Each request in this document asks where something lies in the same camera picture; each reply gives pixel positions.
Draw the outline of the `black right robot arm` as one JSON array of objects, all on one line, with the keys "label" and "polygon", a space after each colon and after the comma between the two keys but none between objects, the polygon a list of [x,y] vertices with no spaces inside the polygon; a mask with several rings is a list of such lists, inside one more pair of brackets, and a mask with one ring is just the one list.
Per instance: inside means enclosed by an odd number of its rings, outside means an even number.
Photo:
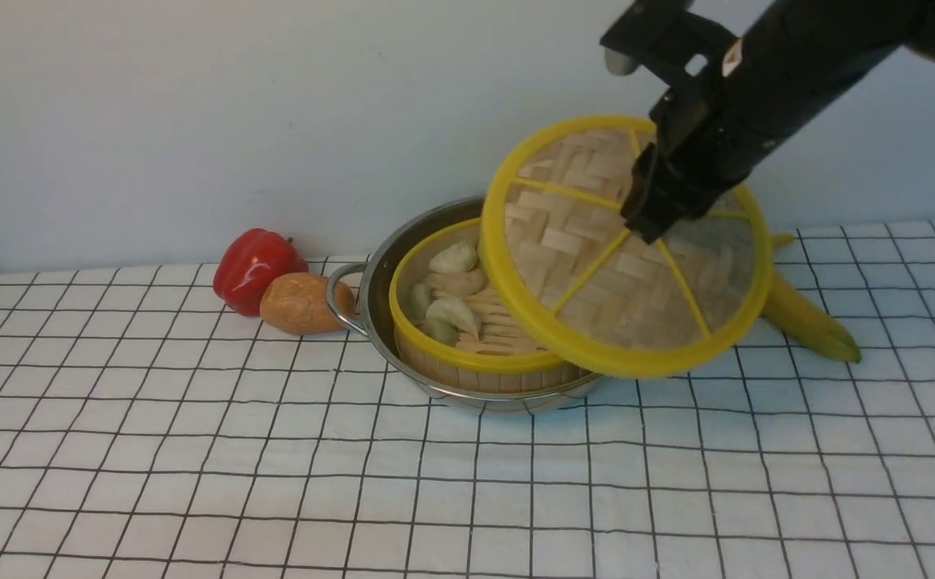
[{"label": "black right robot arm", "polygon": [[621,209],[647,243],[702,219],[897,48],[935,62],[935,1],[773,1],[742,35],[689,8],[635,1],[600,41],[614,74],[668,87]]}]

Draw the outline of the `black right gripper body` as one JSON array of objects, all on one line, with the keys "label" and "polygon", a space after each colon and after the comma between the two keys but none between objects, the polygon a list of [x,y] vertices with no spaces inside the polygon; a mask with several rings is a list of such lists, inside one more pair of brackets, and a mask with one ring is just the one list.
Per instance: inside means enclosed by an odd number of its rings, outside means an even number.
[{"label": "black right gripper body", "polygon": [[671,88],[652,109],[654,145],[709,188],[710,207],[853,81],[848,47],[810,33],[748,32],[703,67],[695,88]]}]

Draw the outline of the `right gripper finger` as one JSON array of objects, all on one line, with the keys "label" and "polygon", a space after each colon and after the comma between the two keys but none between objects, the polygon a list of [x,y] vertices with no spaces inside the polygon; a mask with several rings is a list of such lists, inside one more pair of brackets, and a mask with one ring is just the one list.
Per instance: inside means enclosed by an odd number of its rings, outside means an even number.
[{"label": "right gripper finger", "polygon": [[631,187],[621,206],[625,226],[646,244],[666,235],[680,220],[701,219],[709,208],[709,188],[678,169],[648,144],[631,171]]}]

